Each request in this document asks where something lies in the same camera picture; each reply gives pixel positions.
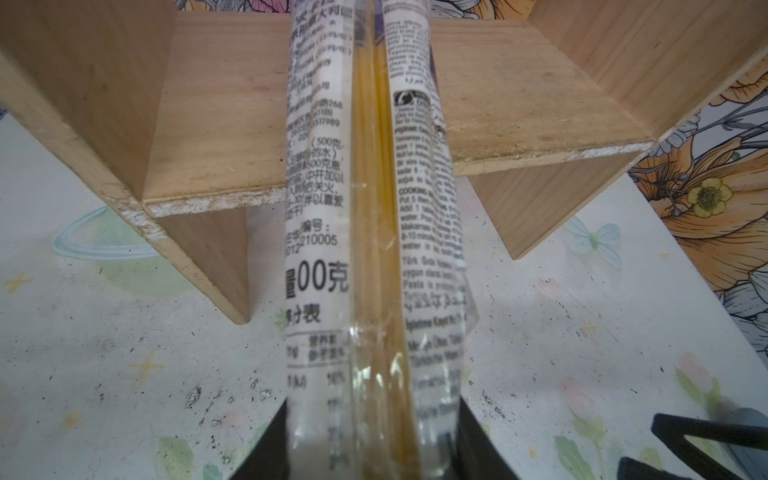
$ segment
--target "yellow pasta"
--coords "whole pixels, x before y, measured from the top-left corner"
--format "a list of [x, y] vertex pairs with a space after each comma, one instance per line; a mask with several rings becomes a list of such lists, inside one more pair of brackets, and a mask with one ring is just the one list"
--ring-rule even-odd
[[417, 479], [402, 320], [389, 73], [373, 7], [353, 56], [352, 264], [356, 441], [363, 478]]

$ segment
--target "blue butterfly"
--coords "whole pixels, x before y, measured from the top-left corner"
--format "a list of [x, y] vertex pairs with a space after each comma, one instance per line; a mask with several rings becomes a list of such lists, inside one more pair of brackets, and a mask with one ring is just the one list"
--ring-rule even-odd
[[621, 257], [616, 250], [609, 247], [618, 243], [621, 239], [621, 230], [615, 223], [607, 223], [598, 228], [597, 232], [590, 232], [578, 219], [572, 217], [565, 226], [574, 234], [568, 242], [571, 250], [576, 253], [589, 253], [597, 250], [601, 257], [615, 266], [621, 266]]

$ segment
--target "spaghetti package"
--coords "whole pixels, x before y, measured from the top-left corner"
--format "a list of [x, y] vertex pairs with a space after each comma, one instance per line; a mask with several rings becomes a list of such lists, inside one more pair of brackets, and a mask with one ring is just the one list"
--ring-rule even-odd
[[286, 156], [290, 476], [442, 478], [468, 289], [429, 0], [296, 0]]

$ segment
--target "table surface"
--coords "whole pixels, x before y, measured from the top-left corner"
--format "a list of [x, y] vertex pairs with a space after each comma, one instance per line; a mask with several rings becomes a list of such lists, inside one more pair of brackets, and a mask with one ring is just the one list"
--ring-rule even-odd
[[[236, 326], [111, 211], [73, 226], [103, 203], [10, 116], [0, 169], [0, 477], [228, 478], [286, 395], [282, 204], [249, 212]], [[628, 177], [578, 213], [620, 227], [622, 266], [565, 227], [513, 261], [457, 183], [480, 318], [462, 395], [521, 478], [615, 478], [622, 455], [698, 478], [655, 413], [708, 418], [718, 391], [768, 412], [768, 370]]]

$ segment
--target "wooden panel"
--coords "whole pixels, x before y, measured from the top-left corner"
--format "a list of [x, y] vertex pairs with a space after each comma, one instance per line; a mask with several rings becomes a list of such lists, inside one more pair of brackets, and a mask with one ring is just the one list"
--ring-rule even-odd
[[637, 153], [470, 177], [512, 258], [531, 251], [634, 163]]
[[[0, 0], [0, 12], [0, 50], [140, 196], [173, 35], [173, 2]], [[0, 101], [24, 123], [25, 112], [8, 98], [14, 95], [2, 91]], [[77, 158], [62, 161], [77, 172]]]
[[538, 0], [528, 20], [656, 136], [768, 53], [765, 0]]
[[[143, 196], [155, 215], [280, 199], [289, 23], [179, 14]], [[457, 175], [650, 147], [648, 132], [530, 25], [432, 25]], [[255, 60], [257, 45], [270, 47]]]
[[158, 252], [237, 323], [250, 319], [245, 208], [175, 215], [157, 222], [176, 244]]
[[[243, 211], [169, 218], [160, 225], [91, 145], [97, 131], [88, 130], [88, 138], [81, 135], [79, 128], [87, 130], [88, 123], [66, 105], [60, 108], [49, 93], [0, 49], [0, 104], [235, 323], [246, 322], [249, 311], [247, 295], [243, 295], [247, 291], [247, 279], [243, 277], [247, 265]], [[92, 120], [103, 113], [95, 110]], [[73, 118], [80, 123], [70, 123]], [[120, 137], [118, 132], [113, 133], [115, 137], [106, 134], [95, 143], [103, 145], [109, 138]]]

